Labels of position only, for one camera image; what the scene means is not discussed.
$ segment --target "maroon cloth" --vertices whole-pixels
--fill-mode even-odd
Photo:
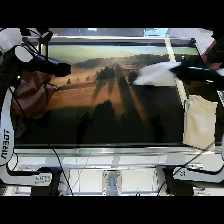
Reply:
[[[27,118],[43,117],[57,86],[49,82],[49,75],[43,72],[23,72],[20,86],[15,91],[15,97],[21,105]],[[23,117],[15,99],[12,101],[12,112]]]

